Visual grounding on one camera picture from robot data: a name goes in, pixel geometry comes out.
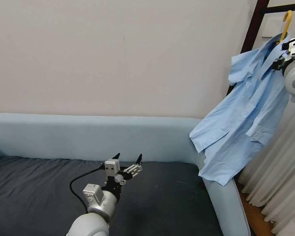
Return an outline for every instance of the dark gray cushion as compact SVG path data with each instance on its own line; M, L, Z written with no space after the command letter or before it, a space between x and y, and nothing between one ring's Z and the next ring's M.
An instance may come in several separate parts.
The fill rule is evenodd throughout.
M70 193L74 177L100 162L0 158L0 236L63 236L84 209ZM145 162L122 189L111 236L222 236L210 198L193 164ZM103 171L74 184L104 185Z

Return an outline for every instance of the light blue sofa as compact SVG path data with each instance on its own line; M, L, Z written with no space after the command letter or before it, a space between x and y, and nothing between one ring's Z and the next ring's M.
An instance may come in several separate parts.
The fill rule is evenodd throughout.
M194 118L90 117L0 114L0 156L122 161L179 161L203 166L189 139ZM249 236L234 181L226 186L204 179L224 236Z

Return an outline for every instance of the beige wall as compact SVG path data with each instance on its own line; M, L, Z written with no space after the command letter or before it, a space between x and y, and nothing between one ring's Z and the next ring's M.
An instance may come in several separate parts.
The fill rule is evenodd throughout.
M205 116L256 0L0 0L0 112Z

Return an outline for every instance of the shirt sleeve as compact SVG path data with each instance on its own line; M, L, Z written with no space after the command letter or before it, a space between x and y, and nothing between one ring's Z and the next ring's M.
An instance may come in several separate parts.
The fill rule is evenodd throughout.
M289 101L289 93L285 87L273 89L267 102L255 118L252 126L246 132L251 141L257 141L266 145L275 133L286 105Z
M231 70L228 76L230 85L244 81L252 75L255 67L255 56L259 49L249 51L232 57Z

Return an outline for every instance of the sofa backrest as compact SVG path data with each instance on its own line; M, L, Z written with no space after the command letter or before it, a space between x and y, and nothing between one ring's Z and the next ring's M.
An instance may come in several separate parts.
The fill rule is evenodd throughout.
M0 114L0 156L181 161L196 164L199 119Z

